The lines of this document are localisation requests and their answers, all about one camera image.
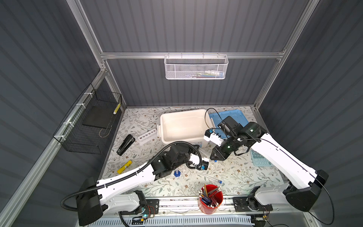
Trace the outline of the yellow marker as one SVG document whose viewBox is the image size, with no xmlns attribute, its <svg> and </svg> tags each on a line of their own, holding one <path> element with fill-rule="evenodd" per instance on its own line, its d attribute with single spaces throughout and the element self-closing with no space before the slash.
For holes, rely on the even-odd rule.
<svg viewBox="0 0 363 227">
<path fill-rule="evenodd" d="M 117 170 L 117 173 L 120 175 L 122 174 L 130 165 L 132 164 L 132 161 L 129 160 L 127 161 L 122 167 L 120 167 L 118 170 Z"/>
</svg>

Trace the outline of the white test tube rack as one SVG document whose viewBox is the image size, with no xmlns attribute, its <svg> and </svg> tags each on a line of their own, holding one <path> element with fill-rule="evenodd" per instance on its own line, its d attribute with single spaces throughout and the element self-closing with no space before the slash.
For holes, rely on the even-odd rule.
<svg viewBox="0 0 363 227">
<path fill-rule="evenodd" d="M 137 141 L 139 142 L 140 145 L 144 145 L 150 141 L 155 141 L 158 139 L 158 131 L 157 129 L 151 129 L 148 132 L 140 135 L 137 138 Z"/>
</svg>

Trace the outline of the red pencil cup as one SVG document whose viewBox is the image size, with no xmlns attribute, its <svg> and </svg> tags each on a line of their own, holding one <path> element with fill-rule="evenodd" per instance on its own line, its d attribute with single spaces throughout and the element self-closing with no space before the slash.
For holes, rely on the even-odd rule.
<svg viewBox="0 0 363 227">
<path fill-rule="evenodd" d="M 205 184 L 199 191 L 198 206 L 202 213 L 213 214 L 222 205 L 224 196 L 219 186 Z"/>
</svg>

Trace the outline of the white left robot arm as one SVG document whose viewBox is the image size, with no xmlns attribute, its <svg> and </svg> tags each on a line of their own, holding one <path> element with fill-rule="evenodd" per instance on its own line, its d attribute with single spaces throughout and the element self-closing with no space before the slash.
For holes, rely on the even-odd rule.
<svg viewBox="0 0 363 227">
<path fill-rule="evenodd" d="M 79 191 L 61 200 L 60 206 L 76 212 L 80 226 L 92 224 L 107 213 L 142 213 L 147 207 L 143 192 L 135 190 L 129 194 L 128 191 L 169 176 L 182 165 L 206 170 L 209 159 L 201 156 L 197 145 L 186 141 L 172 142 L 133 170 L 99 181 L 92 177 L 85 180 Z"/>
</svg>

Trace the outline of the white plastic storage bin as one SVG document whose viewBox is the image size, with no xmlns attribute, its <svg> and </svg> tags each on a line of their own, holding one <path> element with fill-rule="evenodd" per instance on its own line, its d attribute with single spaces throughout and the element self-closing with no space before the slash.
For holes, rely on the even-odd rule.
<svg viewBox="0 0 363 227">
<path fill-rule="evenodd" d="M 205 109 L 162 114 L 157 126 L 157 135 L 167 145 L 175 141 L 186 141 L 206 147 L 205 131 L 214 128 L 213 120 Z"/>
</svg>

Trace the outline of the teal calculator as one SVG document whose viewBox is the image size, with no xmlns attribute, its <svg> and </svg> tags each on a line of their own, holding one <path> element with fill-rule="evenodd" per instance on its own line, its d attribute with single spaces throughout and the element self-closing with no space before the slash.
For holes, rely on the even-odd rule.
<svg viewBox="0 0 363 227">
<path fill-rule="evenodd" d="M 257 167 L 270 167 L 274 166 L 271 162 L 269 162 L 264 156 L 260 153 L 254 151 L 253 149 L 250 150 L 250 155 L 254 166 Z"/>
</svg>

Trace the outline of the yellow item in basket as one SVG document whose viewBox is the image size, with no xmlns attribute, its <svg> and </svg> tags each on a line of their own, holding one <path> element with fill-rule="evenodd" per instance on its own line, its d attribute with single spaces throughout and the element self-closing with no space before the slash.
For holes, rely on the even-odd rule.
<svg viewBox="0 0 363 227">
<path fill-rule="evenodd" d="M 114 115 L 116 115 L 116 114 L 117 114 L 117 112 L 119 111 L 120 107 L 121 107 L 121 103 L 118 103 L 118 105 L 117 105 L 117 106 L 116 106 L 116 108 L 114 109 L 114 112 L 113 112 L 113 114 L 114 114 Z"/>
</svg>

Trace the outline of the black stapler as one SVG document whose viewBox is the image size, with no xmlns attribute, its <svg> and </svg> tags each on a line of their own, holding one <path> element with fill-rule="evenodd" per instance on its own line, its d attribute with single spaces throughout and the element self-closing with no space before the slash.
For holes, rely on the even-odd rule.
<svg viewBox="0 0 363 227">
<path fill-rule="evenodd" d="M 117 155 L 122 156 L 126 150 L 135 142 L 135 138 L 129 134 L 117 150 Z"/>
</svg>

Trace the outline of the blue bottle cap piece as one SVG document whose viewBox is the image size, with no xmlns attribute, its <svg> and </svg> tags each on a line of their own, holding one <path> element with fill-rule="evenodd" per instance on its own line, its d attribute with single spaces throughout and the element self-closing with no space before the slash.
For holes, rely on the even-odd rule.
<svg viewBox="0 0 363 227">
<path fill-rule="evenodd" d="M 175 177 L 180 177 L 181 176 L 181 171 L 180 170 L 175 170 L 174 171 L 174 176 Z"/>
</svg>

